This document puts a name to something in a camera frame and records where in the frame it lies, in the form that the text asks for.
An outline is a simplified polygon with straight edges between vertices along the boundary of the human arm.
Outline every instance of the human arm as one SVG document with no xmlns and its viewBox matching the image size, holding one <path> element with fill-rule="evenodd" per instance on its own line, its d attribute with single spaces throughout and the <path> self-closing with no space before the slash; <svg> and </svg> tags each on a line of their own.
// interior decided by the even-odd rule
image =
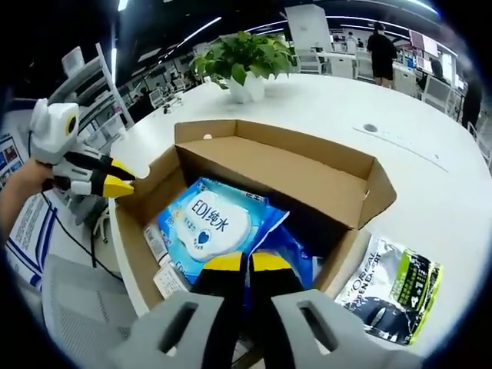
<svg viewBox="0 0 492 369">
<path fill-rule="evenodd" d="M 0 245 L 5 244 L 24 203 L 32 195 L 41 192 L 43 183 L 49 178 L 53 178 L 51 168 L 28 159 L 7 180 L 0 191 Z"/>
</svg>

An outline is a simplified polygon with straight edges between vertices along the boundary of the l'oreal package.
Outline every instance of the l'oreal package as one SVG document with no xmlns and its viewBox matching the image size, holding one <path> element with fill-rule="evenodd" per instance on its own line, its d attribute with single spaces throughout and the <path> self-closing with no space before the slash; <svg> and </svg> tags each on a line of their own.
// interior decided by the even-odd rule
<svg viewBox="0 0 492 369">
<path fill-rule="evenodd" d="M 287 216 L 267 198 L 200 178 L 157 216 L 157 227 L 146 227 L 144 236 L 161 266 L 169 253 L 193 284 L 207 261 L 233 251 L 250 254 Z"/>
<path fill-rule="evenodd" d="M 387 238 L 371 235 L 366 254 L 335 301 L 367 333 L 412 344 L 434 303 L 443 267 Z"/>
<path fill-rule="evenodd" d="M 272 231 L 259 249 L 282 257 L 292 267 L 302 286 L 305 289 L 313 288 L 313 282 L 321 270 L 323 258 L 310 255 L 284 225 Z"/>
</svg>

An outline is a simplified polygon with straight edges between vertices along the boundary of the robotic hand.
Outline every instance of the robotic hand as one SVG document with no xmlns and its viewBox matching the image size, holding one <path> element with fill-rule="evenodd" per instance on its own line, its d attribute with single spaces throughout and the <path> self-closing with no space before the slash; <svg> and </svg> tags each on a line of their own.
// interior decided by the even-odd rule
<svg viewBox="0 0 492 369">
<path fill-rule="evenodd" d="M 52 104 L 38 100 L 32 113 L 28 150 L 37 161 L 52 165 L 54 182 L 76 194 L 106 198 L 133 193 L 125 181 L 135 176 L 118 160 L 78 141 L 79 109 L 74 103 Z M 49 189 L 52 183 L 43 185 Z"/>
</svg>

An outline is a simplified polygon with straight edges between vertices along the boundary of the cable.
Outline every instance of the cable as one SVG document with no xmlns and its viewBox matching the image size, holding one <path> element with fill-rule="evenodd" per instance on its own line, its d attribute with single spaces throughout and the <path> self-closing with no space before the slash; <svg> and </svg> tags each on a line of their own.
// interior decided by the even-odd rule
<svg viewBox="0 0 492 369">
<path fill-rule="evenodd" d="M 52 208 L 52 203 L 48 200 L 48 198 L 46 197 L 45 194 L 41 193 L 41 196 L 45 199 L 46 201 L 46 204 L 49 206 L 49 208 L 51 209 Z M 58 224 L 60 225 L 61 229 L 67 234 L 67 236 L 72 240 L 74 241 L 77 246 L 79 246 L 88 256 L 91 257 L 92 260 L 94 260 L 96 263 L 99 264 L 99 266 L 101 268 L 103 268 L 105 271 L 107 271 L 112 277 L 118 279 L 119 281 L 123 281 L 123 279 L 121 279 L 121 277 L 117 276 L 115 273 L 113 273 L 112 271 L 110 271 L 104 264 L 102 264 L 96 257 L 95 255 L 93 255 L 87 248 L 85 248 L 85 246 L 83 244 L 81 244 L 79 241 L 77 241 L 77 239 L 72 236 L 70 234 L 70 232 L 67 230 L 67 228 L 65 228 L 65 226 L 63 225 L 62 221 L 60 221 L 60 218 L 58 217 L 57 214 L 55 214 L 55 219 L 56 221 L 58 222 Z"/>
<path fill-rule="evenodd" d="M 31 138 L 32 138 L 32 130 L 29 130 L 28 133 L 28 156 L 31 157 Z M 48 207 L 51 209 L 52 208 L 52 203 L 48 200 L 45 194 L 41 192 L 41 196 L 45 199 L 46 204 Z M 92 267 L 96 268 L 96 263 L 99 264 L 101 268 L 103 268 L 105 271 L 107 271 L 112 277 L 118 279 L 119 281 L 123 281 L 119 276 L 117 276 L 115 273 L 110 271 L 104 264 L 102 264 L 96 257 L 95 257 L 95 243 L 94 243 L 94 235 L 93 235 L 93 230 L 91 230 L 91 251 L 89 251 L 83 244 L 81 244 L 77 239 L 70 234 L 69 231 L 67 231 L 67 228 L 63 225 L 62 221 L 60 221 L 60 218 L 58 217 L 57 214 L 55 214 L 55 219 L 60 225 L 61 229 L 67 234 L 67 236 L 74 241 L 77 246 L 79 246 L 84 252 L 91 257 L 91 262 L 92 262 Z"/>
</svg>

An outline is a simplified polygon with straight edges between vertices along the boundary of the open cardboard box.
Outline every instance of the open cardboard box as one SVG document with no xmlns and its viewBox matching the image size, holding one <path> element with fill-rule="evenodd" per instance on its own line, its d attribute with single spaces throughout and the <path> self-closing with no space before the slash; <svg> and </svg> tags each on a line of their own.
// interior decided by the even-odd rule
<svg viewBox="0 0 492 369">
<path fill-rule="evenodd" d="M 364 256 L 367 242 L 357 230 L 396 199 L 379 161 L 353 148 L 248 121 L 179 123 L 175 145 L 134 183 L 134 194 L 117 201 L 128 262 L 150 308 L 162 296 L 152 280 L 159 266 L 143 227 L 202 176 L 267 195 L 289 210 L 289 231 L 327 256 L 315 285 L 332 297 Z"/>
</svg>

